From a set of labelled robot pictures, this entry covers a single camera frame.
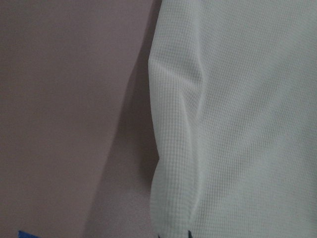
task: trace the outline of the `textured fabric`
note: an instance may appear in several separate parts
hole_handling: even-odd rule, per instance
[[[160,238],[317,238],[317,1],[163,0],[149,57]]]

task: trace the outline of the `blue object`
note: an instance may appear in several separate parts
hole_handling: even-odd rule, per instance
[[[39,237],[36,237],[34,235],[28,234],[23,231],[19,231],[18,238],[39,238]]]

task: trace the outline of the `grid pattern fabric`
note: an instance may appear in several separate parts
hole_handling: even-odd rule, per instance
[[[157,237],[317,238],[317,1],[163,0]]]

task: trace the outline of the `brown wall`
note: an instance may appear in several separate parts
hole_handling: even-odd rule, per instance
[[[156,237],[159,0],[0,2],[0,237]]]

